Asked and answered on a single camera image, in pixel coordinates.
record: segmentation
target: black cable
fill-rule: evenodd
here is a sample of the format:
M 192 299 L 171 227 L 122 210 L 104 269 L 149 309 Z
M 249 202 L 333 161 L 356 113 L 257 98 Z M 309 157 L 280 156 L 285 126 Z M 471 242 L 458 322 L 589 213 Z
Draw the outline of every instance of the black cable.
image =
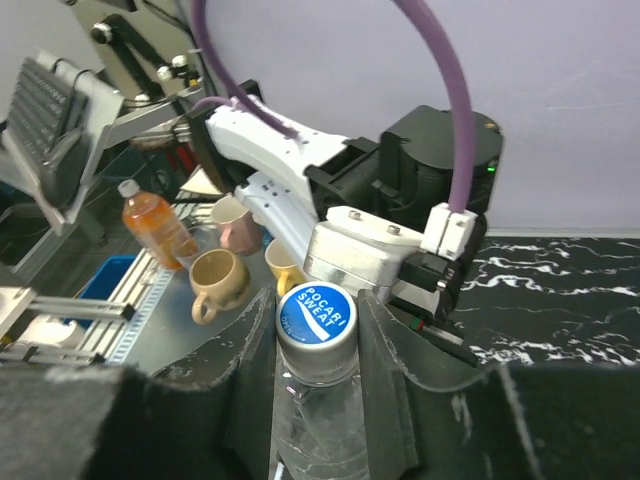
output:
M 80 79 L 80 77 L 82 75 L 84 75 L 85 73 L 91 72 L 93 74 L 93 76 L 95 77 L 96 72 L 94 72 L 93 70 L 91 70 L 90 68 L 85 68 L 84 70 L 80 70 L 77 74 L 76 77 L 73 79 L 73 84 L 71 85 L 71 88 L 75 91 L 76 89 L 76 85 L 78 84 L 78 80 Z
M 151 0 L 142 0 L 142 3 L 145 7 L 147 7 L 147 10 L 149 10 L 150 13 L 152 13 L 156 18 L 159 18 L 160 20 L 162 20 L 163 22 L 177 28 L 178 30 L 181 30 L 182 32 L 186 33 L 187 36 L 189 37 L 189 40 L 191 41 L 191 44 L 193 45 L 194 48 L 198 48 L 198 43 L 196 42 L 196 37 L 193 35 L 193 32 L 191 31 L 191 28 L 189 27 L 189 24 L 182 21 L 180 18 L 171 15 L 169 12 L 167 12 L 164 8 L 156 5 L 155 3 L 153 3 Z M 180 0 L 174 2 L 176 8 L 178 9 L 178 11 L 180 12 L 180 14 L 184 17 L 187 18 L 187 16 L 185 15 L 185 12 L 182 8 L 182 5 L 180 4 Z M 207 94 L 207 96 L 217 96 L 219 95 L 218 93 L 218 89 L 216 88 L 215 83 L 213 83 L 213 78 L 211 78 L 211 75 L 209 74 L 209 70 L 207 69 L 207 64 L 204 61 L 204 57 L 202 56 L 201 52 L 197 52 L 196 55 L 198 56 L 198 60 L 200 61 L 200 65 L 202 67 L 202 76 L 204 79 L 204 85 L 205 85 L 205 92 Z
M 55 62 L 53 62 L 53 65 L 51 66 L 51 73 L 56 73 L 56 70 L 58 70 L 58 65 L 60 65 L 62 62 L 68 63 L 73 68 L 78 68 L 78 66 L 75 63 L 73 63 L 71 60 L 60 57 Z

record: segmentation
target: pocari sweat logo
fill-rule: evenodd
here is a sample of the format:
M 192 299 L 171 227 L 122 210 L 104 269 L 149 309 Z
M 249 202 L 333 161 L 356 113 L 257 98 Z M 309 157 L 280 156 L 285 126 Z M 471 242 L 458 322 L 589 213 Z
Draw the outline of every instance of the pocari sweat logo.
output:
M 317 345 L 338 337 L 353 315 L 351 304 L 330 285 L 303 285 L 280 309 L 282 330 L 292 339 Z

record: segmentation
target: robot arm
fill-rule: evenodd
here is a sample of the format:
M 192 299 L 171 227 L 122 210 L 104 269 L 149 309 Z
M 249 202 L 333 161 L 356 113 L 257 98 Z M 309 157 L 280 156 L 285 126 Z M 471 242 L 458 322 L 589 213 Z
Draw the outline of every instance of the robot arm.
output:
M 192 136 L 216 186 L 258 214 L 310 278 L 341 285 L 354 296 L 371 291 L 383 304 L 424 319 L 434 341 L 459 346 L 462 340 L 447 319 L 486 232 L 482 214 L 493 184 L 484 173 L 487 165 L 495 170 L 502 149 L 501 135 L 484 127 L 490 119 L 477 114 L 478 138 L 486 148 L 470 204 L 480 207 L 457 214 L 445 203 L 450 150 L 437 161 L 422 157 L 443 152 L 447 142 L 441 138 L 451 129 L 446 112 L 419 107 L 383 133 L 378 145 L 305 127 L 269 110 L 257 96 L 251 99 L 299 136 L 275 131 L 235 98 L 231 106 L 209 111 L 201 116 L 204 128 L 192 122 Z M 413 149 L 394 143 L 416 134 L 416 142 L 406 142 Z M 203 143 L 212 155 L 202 151 Z M 396 175 L 391 188 L 386 172 L 394 167 L 416 171 L 416 178 Z M 424 178 L 431 187 L 427 196 Z

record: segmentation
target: pocari sweat bottle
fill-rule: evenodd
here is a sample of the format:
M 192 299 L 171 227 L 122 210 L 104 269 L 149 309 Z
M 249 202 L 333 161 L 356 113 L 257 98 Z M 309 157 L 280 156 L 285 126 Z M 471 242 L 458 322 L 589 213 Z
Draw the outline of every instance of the pocari sweat bottle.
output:
M 278 306 L 273 435 L 295 480 L 369 478 L 357 321 L 351 295 L 325 282 Z

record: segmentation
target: yellow mug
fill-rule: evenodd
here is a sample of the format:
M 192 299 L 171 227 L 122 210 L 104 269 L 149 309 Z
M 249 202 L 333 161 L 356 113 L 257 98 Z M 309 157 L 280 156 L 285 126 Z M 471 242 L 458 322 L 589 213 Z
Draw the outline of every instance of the yellow mug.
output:
M 279 297 L 284 297 L 296 285 L 307 282 L 305 276 L 287 253 L 284 245 L 278 240 L 274 240 L 269 244 L 264 252 L 264 259 L 278 280 L 277 291 Z

